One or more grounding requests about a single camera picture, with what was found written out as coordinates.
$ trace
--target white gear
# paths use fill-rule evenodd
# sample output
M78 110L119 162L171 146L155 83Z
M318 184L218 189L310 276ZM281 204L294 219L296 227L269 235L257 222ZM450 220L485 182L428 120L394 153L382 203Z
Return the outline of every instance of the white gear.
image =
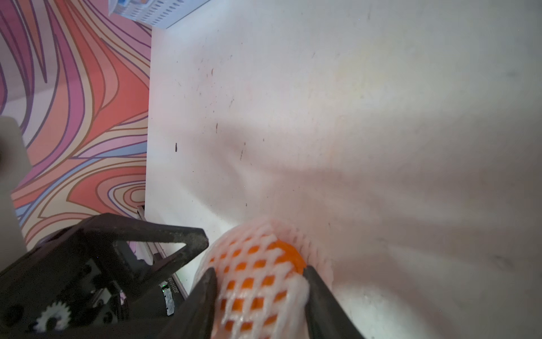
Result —
M34 330L39 333L47 331L47 322L49 319L56 319L55 330L60 331L68 327L70 316L72 315L68 305L63 302L55 302L47 306L45 311L41 312L41 316L36 319Z

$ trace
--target white foam mesh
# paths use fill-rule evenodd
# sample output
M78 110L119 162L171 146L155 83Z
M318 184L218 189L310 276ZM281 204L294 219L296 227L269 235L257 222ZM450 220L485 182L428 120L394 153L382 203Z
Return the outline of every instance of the white foam mesh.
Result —
M284 251L280 248L267 250L267 247L277 239L294 246L306 263L314 266L331 287L333 275L330 262L298 229L270 218L239 225L224 233L209 248L195 276L197 282L209 267L214 267L217 273L214 339L288 339L307 336L304 306L308 298L308 282L300 274L286 277L293 268L292 263L274 264ZM259 247L258 251L249 254L248 251L254 246ZM259 260L265 260L265 266L253 268ZM237 266L242 263L246 263L246 268L237 271ZM266 276L275 276L273 285L262 286ZM242 289L247 278L254 279L253 288ZM228 290L231 281L235 282L235 287ZM277 294L284 291L286 297L274 301ZM234 301L238 298L244 299L242 311L232 311ZM255 298L263 298L263 308L251 310ZM226 300L225 310L221 310L223 299ZM275 322L264 324L269 317L275 315ZM233 322L231 331L225 329L228 322ZM241 330L243 323L248 322L252 322L252 328Z

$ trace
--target white plastic container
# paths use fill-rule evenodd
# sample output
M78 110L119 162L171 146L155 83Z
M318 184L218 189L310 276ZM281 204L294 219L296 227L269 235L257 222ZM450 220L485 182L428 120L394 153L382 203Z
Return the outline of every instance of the white plastic container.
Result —
M166 29L209 0L109 0L109 15Z

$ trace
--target black metal bracket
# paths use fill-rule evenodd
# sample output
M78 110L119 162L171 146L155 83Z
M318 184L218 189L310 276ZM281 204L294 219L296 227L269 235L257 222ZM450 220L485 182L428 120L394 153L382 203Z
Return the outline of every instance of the black metal bracket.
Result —
M201 228L160 225L110 213L87 219L82 229L101 267L115 276L127 296L136 299L209 247L209 240ZM123 260L125 256L117 243L119 240L181 242L185 246L152 266L140 262L143 269L134 270L129 261Z

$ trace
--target colorful wavy patterned wall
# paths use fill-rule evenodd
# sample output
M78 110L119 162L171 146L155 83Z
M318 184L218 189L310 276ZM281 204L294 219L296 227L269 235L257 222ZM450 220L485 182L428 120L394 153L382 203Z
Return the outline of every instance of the colorful wavy patterned wall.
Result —
M12 193L28 247L144 199L151 29L107 0L0 0L0 114L32 171Z

